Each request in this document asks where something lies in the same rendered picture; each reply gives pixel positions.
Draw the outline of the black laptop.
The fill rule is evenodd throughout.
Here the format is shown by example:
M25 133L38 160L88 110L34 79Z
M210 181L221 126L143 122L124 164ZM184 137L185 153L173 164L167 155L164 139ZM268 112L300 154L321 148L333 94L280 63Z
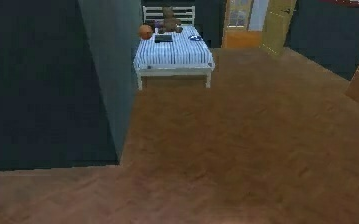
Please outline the black laptop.
M154 36L154 41L156 43L162 43L162 42L172 42L173 41L173 37L171 35L163 35L163 34L158 34Z

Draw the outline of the window with panes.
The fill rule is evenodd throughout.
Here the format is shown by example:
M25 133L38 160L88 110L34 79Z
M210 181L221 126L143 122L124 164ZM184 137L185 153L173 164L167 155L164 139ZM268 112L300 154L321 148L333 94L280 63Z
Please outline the window with panes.
M229 0L228 28L247 28L253 0Z

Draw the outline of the yellow open room door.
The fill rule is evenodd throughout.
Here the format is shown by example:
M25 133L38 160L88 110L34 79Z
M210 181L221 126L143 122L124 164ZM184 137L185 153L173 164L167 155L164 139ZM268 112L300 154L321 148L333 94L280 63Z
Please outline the yellow open room door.
M283 53L290 22L297 0L269 0L262 29L260 47L272 56Z

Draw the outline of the brown teddy bear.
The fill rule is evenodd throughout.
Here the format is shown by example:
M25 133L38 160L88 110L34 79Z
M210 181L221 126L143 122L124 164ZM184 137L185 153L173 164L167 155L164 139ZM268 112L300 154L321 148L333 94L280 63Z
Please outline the brown teddy bear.
M181 27L181 21L174 15L174 11L171 7L163 7L163 22L161 27L158 29L159 34L166 32L181 33L183 28Z

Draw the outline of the white bed with striped cover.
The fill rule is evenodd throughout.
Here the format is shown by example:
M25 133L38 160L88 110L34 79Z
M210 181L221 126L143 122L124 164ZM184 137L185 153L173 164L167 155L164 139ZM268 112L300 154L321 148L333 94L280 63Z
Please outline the white bed with striped cover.
M143 7L143 15L146 19L149 10L161 10L163 7ZM205 87L211 87L212 72L215 69L213 55L207 44L202 41L191 41L191 35L199 35L194 26L195 7L189 7L187 15L191 18L190 24L181 23L181 33L166 32L163 35L171 35L172 42L156 43L154 36L158 35L158 29L153 31L149 40L140 40L133 65L137 77L137 87L143 89L143 77L169 77L180 75L205 76Z

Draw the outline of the orange basketball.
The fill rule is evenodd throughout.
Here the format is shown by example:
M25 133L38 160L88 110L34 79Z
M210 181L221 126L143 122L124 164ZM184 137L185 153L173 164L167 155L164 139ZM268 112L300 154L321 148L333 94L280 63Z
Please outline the orange basketball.
M138 34L142 40L149 40L153 35L152 27L149 25L143 24L139 27Z

